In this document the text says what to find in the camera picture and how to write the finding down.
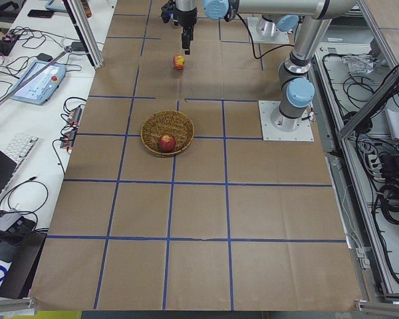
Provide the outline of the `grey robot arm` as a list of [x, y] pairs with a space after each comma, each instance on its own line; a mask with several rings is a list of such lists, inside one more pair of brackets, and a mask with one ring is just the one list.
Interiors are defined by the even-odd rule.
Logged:
[[315, 87], [306, 79], [311, 59], [331, 21], [350, 11], [356, 1], [204, 1], [209, 19], [231, 20], [240, 13], [300, 15], [305, 19], [289, 57], [279, 67], [281, 101], [271, 114], [276, 129], [292, 132], [311, 105]]

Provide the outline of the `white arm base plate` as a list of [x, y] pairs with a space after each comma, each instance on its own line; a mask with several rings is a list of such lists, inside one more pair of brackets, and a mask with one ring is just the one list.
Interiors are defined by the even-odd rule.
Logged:
[[280, 113], [280, 101], [258, 101], [262, 137], [265, 142], [314, 142], [311, 122], [300, 118], [286, 118]]

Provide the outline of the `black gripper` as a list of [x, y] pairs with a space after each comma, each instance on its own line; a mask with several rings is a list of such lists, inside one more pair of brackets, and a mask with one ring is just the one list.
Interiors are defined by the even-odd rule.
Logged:
[[194, 40], [194, 25], [198, 17], [196, 0], [176, 0], [176, 15], [178, 23], [183, 27], [182, 48], [185, 54], [190, 54], [190, 45]]

